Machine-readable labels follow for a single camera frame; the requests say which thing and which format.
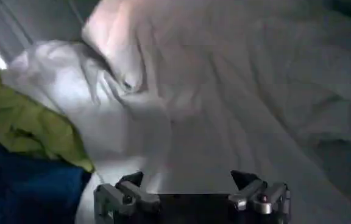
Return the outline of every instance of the crumpled sheet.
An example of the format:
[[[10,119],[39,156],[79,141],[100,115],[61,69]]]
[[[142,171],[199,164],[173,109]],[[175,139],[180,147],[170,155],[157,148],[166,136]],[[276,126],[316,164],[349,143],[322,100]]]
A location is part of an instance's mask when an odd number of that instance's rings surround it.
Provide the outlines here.
[[[225,193],[236,169],[288,183],[294,223],[351,223],[313,148],[351,142],[351,19],[261,2],[128,1],[115,74],[54,41],[2,80],[70,119],[103,182],[142,170],[148,192]]]

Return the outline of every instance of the green cloth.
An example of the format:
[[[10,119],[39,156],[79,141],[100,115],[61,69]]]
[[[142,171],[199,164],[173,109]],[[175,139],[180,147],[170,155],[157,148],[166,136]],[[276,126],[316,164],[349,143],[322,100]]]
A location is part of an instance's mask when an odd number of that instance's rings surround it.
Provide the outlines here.
[[[0,143],[10,152],[64,159],[93,171],[82,141],[69,120],[4,86],[1,78]]]

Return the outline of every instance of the dark blue fabric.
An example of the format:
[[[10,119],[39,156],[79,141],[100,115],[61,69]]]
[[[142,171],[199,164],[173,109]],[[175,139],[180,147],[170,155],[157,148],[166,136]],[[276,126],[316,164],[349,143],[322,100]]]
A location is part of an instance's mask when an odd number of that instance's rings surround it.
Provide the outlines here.
[[[79,167],[9,153],[0,145],[0,224],[74,223],[89,178]]]

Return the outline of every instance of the screw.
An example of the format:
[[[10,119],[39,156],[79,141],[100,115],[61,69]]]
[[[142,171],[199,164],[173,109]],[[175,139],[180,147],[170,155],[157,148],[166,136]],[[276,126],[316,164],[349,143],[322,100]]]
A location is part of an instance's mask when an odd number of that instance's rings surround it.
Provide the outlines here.
[[[132,197],[131,195],[125,195],[122,198],[122,203],[123,204],[131,204],[132,203]]]
[[[266,196],[265,194],[260,194],[259,198],[260,198],[260,201],[262,201],[262,202],[268,201],[268,196]]]

